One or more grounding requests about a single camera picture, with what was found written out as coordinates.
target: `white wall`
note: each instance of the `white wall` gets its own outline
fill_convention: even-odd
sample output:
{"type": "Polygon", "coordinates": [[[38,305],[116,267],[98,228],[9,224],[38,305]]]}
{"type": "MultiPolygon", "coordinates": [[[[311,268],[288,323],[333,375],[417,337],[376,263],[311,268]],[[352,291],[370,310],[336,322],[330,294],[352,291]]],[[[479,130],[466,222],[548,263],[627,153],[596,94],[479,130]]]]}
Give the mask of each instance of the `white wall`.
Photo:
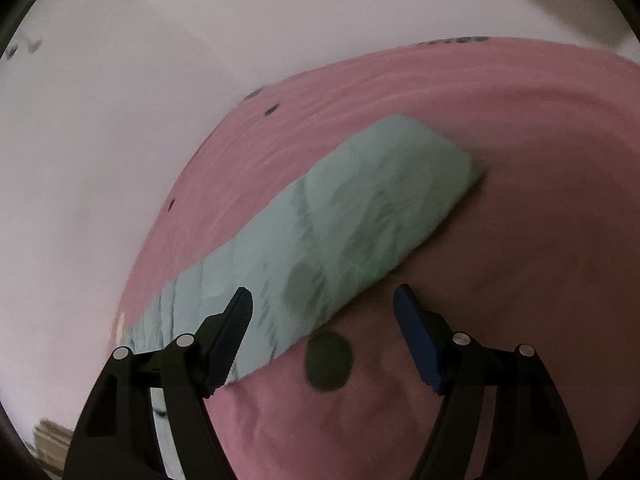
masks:
{"type": "Polygon", "coordinates": [[[609,45],[610,0],[38,0],[0,60],[0,399],[20,434],[75,423],[172,183],[244,94],[454,36],[609,45]]]}

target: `metal screw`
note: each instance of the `metal screw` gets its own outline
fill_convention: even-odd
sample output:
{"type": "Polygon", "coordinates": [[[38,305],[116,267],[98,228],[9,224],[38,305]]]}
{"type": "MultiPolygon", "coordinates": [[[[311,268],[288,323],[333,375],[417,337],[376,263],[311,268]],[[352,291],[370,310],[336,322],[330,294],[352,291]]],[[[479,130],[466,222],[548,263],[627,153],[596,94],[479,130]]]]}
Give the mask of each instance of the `metal screw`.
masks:
{"type": "Polygon", "coordinates": [[[524,357],[533,357],[536,354],[536,351],[531,345],[520,345],[518,350],[522,355],[524,355],[524,357]]]}
{"type": "Polygon", "coordinates": [[[187,346],[191,346],[194,341],[195,339],[191,334],[182,334],[175,340],[175,343],[182,348],[187,348],[187,346]]]}
{"type": "Polygon", "coordinates": [[[464,332],[456,332],[453,335],[453,342],[456,345],[466,346],[469,343],[471,343],[471,338],[467,334],[465,334],[464,332]]]}
{"type": "Polygon", "coordinates": [[[129,349],[126,346],[120,346],[113,351],[113,358],[120,361],[129,355],[129,349]]]}

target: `pink tablecloth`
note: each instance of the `pink tablecloth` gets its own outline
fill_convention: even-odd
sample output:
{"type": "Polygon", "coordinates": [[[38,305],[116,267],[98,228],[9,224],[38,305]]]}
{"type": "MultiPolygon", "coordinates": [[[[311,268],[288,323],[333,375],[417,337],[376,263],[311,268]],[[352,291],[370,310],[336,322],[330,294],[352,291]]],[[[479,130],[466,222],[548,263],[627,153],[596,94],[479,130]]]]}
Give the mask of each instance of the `pink tablecloth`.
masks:
{"type": "Polygon", "coordinates": [[[486,346],[536,347],[594,478],[640,417],[639,104],[640,67],[628,60],[493,38],[377,52],[268,87],[185,168],[118,319],[132,325],[166,280],[349,135],[406,114],[484,162],[487,178],[437,236],[329,323],[353,348],[345,387],[308,384],[304,340],[212,397],[238,478],[410,476],[440,401],[418,380],[392,319],[402,282],[486,346]]]}

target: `blue gripper pad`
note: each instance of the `blue gripper pad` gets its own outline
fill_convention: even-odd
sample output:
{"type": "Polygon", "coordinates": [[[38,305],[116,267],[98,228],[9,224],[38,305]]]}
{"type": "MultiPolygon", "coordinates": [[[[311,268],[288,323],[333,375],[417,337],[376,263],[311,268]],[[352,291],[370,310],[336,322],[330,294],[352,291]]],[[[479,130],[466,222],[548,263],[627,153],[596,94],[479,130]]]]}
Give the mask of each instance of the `blue gripper pad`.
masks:
{"type": "Polygon", "coordinates": [[[440,314],[424,309],[409,285],[394,291],[394,315],[421,380],[442,395],[446,385],[442,353],[453,332],[440,314]]]}

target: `dark spot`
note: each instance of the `dark spot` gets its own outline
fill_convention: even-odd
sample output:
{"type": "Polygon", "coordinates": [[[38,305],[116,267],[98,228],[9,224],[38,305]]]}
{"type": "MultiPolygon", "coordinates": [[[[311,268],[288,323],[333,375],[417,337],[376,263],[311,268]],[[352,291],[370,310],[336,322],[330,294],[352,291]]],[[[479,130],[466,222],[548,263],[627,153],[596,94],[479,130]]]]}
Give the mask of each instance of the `dark spot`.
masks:
{"type": "Polygon", "coordinates": [[[329,303],[327,288],[326,277],[321,269],[298,262],[287,278],[285,304],[296,314],[318,316],[326,310],[329,303]]]}
{"type": "Polygon", "coordinates": [[[27,47],[29,54],[33,54],[36,50],[40,48],[41,45],[42,45],[42,40],[38,40],[38,41],[34,41],[33,43],[30,43],[27,47]]]}
{"type": "Polygon", "coordinates": [[[257,90],[254,90],[253,92],[251,92],[247,97],[245,97],[243,99],[243,101],[246,101],[247,99],[251,99],[252,97],[256,97],[260,92],[262,92],[264,90],[264,86],[258,88],[257,90]]]}
{"type": "Polygon", "coordinates": [[[6,58],[7,59],[11,59],[13,56],[15,56],[15,53],[16,53],[17,50],[18,50],[18,46],[17,45],[10,46],[6,50],[6,58]]]}
{"type": "Polygon", "coordinates": [[[306,344],[306,380],[316,390],[339,390],[347,383],[352,367],[351,345],[341,335],[323,330],[306,344]]]}
{"type": "Polygon", "coordinates": [[[265,115],[265,116],[267,116],[267,115],[271,115],[271,114],[273,114],[273,113],[274,113],[274,111],[276,111],[276,110],[278,109],[278,106],[280,106],[280,104],[273,105],[271,108],[269,108],[269,109],[264,113],[264,115],[265,115]]]}

